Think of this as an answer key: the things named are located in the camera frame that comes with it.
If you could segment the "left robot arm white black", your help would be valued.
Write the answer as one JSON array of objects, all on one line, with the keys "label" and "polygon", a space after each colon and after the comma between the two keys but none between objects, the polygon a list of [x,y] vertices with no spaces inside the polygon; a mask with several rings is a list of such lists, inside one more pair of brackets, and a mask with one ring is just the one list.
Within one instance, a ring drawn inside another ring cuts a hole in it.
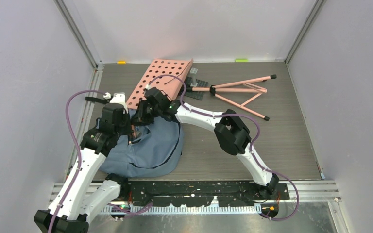
[{"label": "left robot arm white black", "polygon": [[119,137],[131,133],[127,107],[120,103],[106,104],[98,124],[83,135],[80,154],[58,196],[47,210],[38,210],[34,216],[43,233],[86,233],[92,220],[110,201],[129,197],[130,189],[123,184],[124,178],[116,175],[90,196],[86,192]]}]

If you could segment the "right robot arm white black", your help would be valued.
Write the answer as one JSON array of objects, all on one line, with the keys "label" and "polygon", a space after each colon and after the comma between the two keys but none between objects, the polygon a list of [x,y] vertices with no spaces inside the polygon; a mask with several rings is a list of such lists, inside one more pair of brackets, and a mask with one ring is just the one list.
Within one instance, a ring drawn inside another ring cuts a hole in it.
[{"label": "right robot arm white black", "polygon": [[182,98],[170,100],[169,97],[153,87],[146,89],[137,104],[138,109],[132,117],[132,124],[150,125],[158,117],[169,122],[190,124],[212,131],[220,148],[236,156],[247,168],[253,181],[258,185],[258,194],[271,199],[277,193],[278,176],[263,162],[254,148],[255,139],[243,122],[249,116],[237,114],[231,109],[225,112],[212,112],[194,107]]}]

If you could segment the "blue fabric backpack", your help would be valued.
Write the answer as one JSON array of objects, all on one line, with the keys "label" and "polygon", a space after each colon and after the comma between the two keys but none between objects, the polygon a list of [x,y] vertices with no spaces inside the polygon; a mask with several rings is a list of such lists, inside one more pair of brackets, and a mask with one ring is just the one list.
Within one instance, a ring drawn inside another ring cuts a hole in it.
[{"label": "blue fabric backpack", "polygon": [[100,171],[145,178],[166,175],[177,167],[184,145],[181,124],[158,117],[150,125],[131,125],[130,135],[119,136],[114,130],[114,111],[125,109],[120,104],[105,104],[96,126],[84,134],[80,143],[82,149],[102,154]]}]

